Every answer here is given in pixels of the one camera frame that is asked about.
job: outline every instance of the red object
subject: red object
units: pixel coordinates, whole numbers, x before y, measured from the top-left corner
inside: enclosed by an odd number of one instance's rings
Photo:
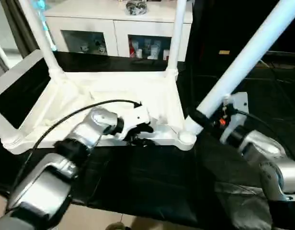
[[[131,39],[128,40],[128,44],[129,44],[129,56],[130,56],[130,58],[134,58],[135,57],[135,49],[133,48]]]
[[[224,125],[226,125],[226,121],[225,121],[223,118],[221,118],[221,119],[220,119],[220,124],[221,124],[222,126],[224,126]]]

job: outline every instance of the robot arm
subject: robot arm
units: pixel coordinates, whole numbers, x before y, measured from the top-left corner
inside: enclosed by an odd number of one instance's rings
[[[57,225],[71,202],[72,184],[101,136],[124,139],[129,130],[148,122],[143,106],[125,117],[93,108],[63,141],[55,144],[56,151],[47,154],[16,187],[6,215],[0,218],[0,230],[38,230]]]
[[[197,110],[191,111],[190,117],[223,144],[235,147],[248,164],[259,172],[273,229],[295,230],[295,161],[274,139],[257,130],[247,130],[243,125],[234,125],[242,120],[240,117],[232,118],[236,116],[232,112],[234,110],[232,103],[223,103],[219,110],[221,112],[213,120]]]

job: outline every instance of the glass cabinet door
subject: glass cabinet door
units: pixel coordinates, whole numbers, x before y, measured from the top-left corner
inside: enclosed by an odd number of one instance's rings
[[[168,60],[170,44],[170,37],[128,35],[131,58]]]
[[[114,27],[120,57],[168,60],[174,23],[114,20]],[[190,28],[184,23],[179,61],[185,61]]]
[[[61,31],[69,52],[107,55],[104,34],[87,31]]]
[[[118,56],[113,20],[46,17],[58,51]]]

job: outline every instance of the black cable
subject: black cable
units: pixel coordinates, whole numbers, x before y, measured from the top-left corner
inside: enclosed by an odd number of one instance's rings
[[[28,161],[30,160],[33,152],[37,149],[38,145],[42,142],[42,140],[54,129],[56,128],[58,125],[60,125],[61,123],[65,122],[66,120],[68,120],[70,117],[84,111],[84,110],[87,110],[87,109],[90,109],[90,108],[93,108],[93,107],[96,107],[96,106],[99,106],[99,105],[102,105],[102,104],[107,104],[107,103],[113,103],[113,102],[126,102],[126,103],[133,103],[135,106],[140,106],[139,103],[137,102],[134,102],[134,101],[130,101],[130,100],[123,100],[123,99],[115,99],[115,100],[108,100],[108,101],[103,101],[103,102],[99,102],[99,103],[94,103],[94,104],[91,104],[91,105],[88,105],[88,106],[85,106],[81,109],[78,109],[76,111],[74,111],[73,113],[61,118],[59,121],[57,121],[55,124],[53,124],[37,141],[36,143],[34,144],[32,150],[30,151],[28,157],[26,158],[24,164],[22,165],[21,169],[19,170],[18,174],[16,175],[16,178],[12,184],[12,187],[11,187],[11,190],[10,190],[10,194],[14,192],[16,186],[18,185],[18,182],[20,180],[20,178],[22,177],[22,174],[24,172],[24,169],[28,163]]]
[[[289,146],[286,144],[286,142],[278,135],[277,132],[274,131],[273,128],[271,128],[270,125],[268,125],[265,121],[261,120],[259,117],[253,115],[253,114],[249,114],[247,112],[243,112],[243,111],[240,111],[238,109],[235,109],[235,112],[238,113],[238,114],[242,114],[242,115],[245,115],[253,120],[256,120],[256,121],[259,121],[261,124],[263,124],[266,128],[268,128],[275,136],[276,138],[278,139],[278,142],[281,143],[288,151],[289,151],[289,157],[291,159],[293,159],[295,161],[295,156],[293,154],[293,152],[291,151],[291,149],[289,148]]]

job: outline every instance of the black tablecloth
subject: black tablecloth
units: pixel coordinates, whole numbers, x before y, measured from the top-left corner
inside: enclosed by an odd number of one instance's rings
[[[65,71],[161,71],[162,61],[56,53]],[[219,74],[180,67],[177,81],[185,115]],[[49,81],[43,60],[0,96],[0,112],[18,127]],[[237,91],[249,94],[250,112],[269,123],[295,155],[295,70],[255,68]],[[261,124],[248,121],[275,138]],[[32,168],[50,149],[39,149]],[[14,156],[0,144],[0,193],[10,186],[27,153]],[[205,131],[191,151],[173,146],[98,147],[74,188],[73,203],[204,229],[271,229],[258,175],[231,147]]]

